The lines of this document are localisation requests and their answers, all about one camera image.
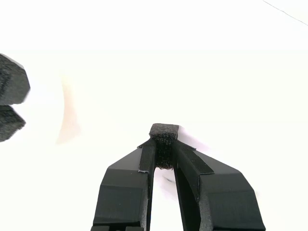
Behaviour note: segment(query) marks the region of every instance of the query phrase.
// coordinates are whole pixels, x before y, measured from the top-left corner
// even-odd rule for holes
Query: foam piece
[[[156,167],[172,169],[171,145],[178,138],[179,126],[173,124],[153,124],[150,137],[156,141]]]
[[[24,67],[0,54],[0,105],[20,104],[29,91],[30,84]]]
[[[10,107],[0,106],[0,142],[6,141],[26,122]]]

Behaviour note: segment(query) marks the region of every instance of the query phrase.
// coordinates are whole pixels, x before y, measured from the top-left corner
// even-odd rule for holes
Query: white surface
[[[0,143],[1,153],[20,150],[25,154],[36,148],[43,151],[56,143],[62,126],[64,98],[60,76],[50,67],[47,56],[32,52],[1,52],[24,67],[31,87],[22,104],[12,105],[26,125],[11,139]]]
[[[64,123],[48,152],[1,156],[0,230],[90,230],[106,168],[155,122],[242,171],[267,231],[306,226],[307,26],[258,0],[33,2],[3,7],[0,48],[49,50]],[[181,230],[164,174],[151,231]]]
[[[307,18],[305,3],[279,7]],[[307,26],[262,0],[10,0],[1,9],[0,49],[308,49]]]

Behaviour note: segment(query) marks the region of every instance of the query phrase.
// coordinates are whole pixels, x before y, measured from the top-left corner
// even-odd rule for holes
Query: black plastic part
[[[101,183],[93,226],[110,226],[110,231],[149,230],[154,169],[155,143],[151,140],[111,165]]]
[[[147,142],[107,169],[91,231],[149,231],[155,167],[168,166],[184,231],[265,231],[245,177],[178,141],[178,128],[154,124]]]
[[[91,231],[109,231],[109,226],[93,226]]]
[[[179,141],[172,152],[184,231],[265,230],[255,192],[238,170]]]

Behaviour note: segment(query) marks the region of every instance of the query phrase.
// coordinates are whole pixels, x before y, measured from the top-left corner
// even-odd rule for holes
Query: black foam pad
[[[153,124],[150,137],[156,141],[156,166],[172,169],[171,145],[178,138],[179,126],[173,124]]]
[[[16,61],[0,54],[0,105],[22,103],[29,90],[25,69]]]
[[[25,121],[10,106],[0,106],[0,142],[11,138],[25,124]]]

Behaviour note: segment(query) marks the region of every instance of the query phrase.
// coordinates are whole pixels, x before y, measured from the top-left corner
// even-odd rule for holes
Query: black foam object
[[[26,122],[10,107],[0,106],[0,142],[10,139]]]
[[[170,165],[184,231],[265,230],[254,190],[245,177],[177,140],[178,128],[154,124],[147,142],[107,169],[92,231],[149,231],[154,170]],[[160,150],[161,144],[170,147]]]
[[[0,142],[6,141],[26,124],[9,105],[22,103],[30,84],[25,69],[0,54]]]
[[[22,103],[30,84],[25,69],[16,61],[0,54],[0,105]]]

